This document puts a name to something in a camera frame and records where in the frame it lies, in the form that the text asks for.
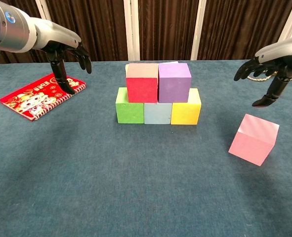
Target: yellow cube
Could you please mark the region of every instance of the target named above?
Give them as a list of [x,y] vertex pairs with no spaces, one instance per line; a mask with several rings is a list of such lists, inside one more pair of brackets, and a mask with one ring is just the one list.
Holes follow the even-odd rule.
[[187,103],[173,103],[171,124],[196,125],[201,111],[201,99],[197,88],[190,88]]

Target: curtain fold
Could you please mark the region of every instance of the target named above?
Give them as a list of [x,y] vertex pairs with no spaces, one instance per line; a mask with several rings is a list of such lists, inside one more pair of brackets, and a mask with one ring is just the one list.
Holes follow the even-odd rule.
[[199,0],[139,0],[140,60],[191,58]]
[[[53,22],[76,32],[91,61],[128,60],[122,0],[47,0]],[[66,61],[75,57],[67,55]]]
[[[14,6],[22,11],[26,12],[31,17],[40,18],[35,1],[30,0],[1,0],[2,2]],[[45,53],[41,51],[31,50],[25,53],[0,53],[0,63],[40,63],[47,62]]]
[[208,0],[198,60],[249,59],[278,41],[292,0]]

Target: gray cube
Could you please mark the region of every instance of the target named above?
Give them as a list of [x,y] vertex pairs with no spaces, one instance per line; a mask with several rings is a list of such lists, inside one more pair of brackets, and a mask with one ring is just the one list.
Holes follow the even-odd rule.
[[170,124],[172,103],[145,103],[145,124]]

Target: green cube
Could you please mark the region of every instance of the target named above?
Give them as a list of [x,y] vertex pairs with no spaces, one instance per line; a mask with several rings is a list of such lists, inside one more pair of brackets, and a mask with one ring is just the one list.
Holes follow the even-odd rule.
[[118,89],[116,113],[118,123],[144,123],[144,104],[129,103],[127,87]]

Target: red notebook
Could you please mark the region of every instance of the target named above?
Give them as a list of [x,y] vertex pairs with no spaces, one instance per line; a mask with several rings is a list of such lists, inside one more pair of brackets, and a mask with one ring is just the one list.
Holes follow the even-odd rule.
[[[76,94],[86,87],[86,83],[81,80],[71,77],[67,77],[67,80]],[[72,96],[60,89],[54,74],[50,74],[1,98],[0,102],[34,121]]]

